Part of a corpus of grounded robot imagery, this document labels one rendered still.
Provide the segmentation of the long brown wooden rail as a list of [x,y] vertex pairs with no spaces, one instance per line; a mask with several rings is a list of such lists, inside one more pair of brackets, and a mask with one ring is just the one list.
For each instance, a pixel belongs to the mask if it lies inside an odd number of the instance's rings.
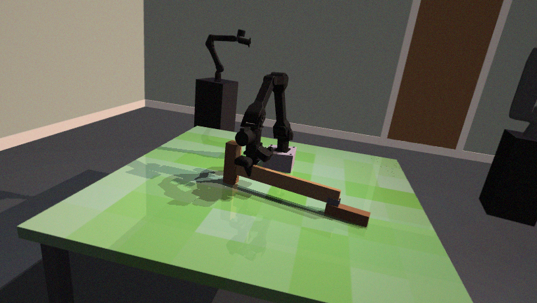
[[301,194],[322,202],[327,202],[328,197],[335,200],[340,199],[340,189],[287,175],[278,171],[273,171],[257,165],[253,165],[250,177],[247,176],[244,167],[236,165],[236,175],[294,192],[296,194]]

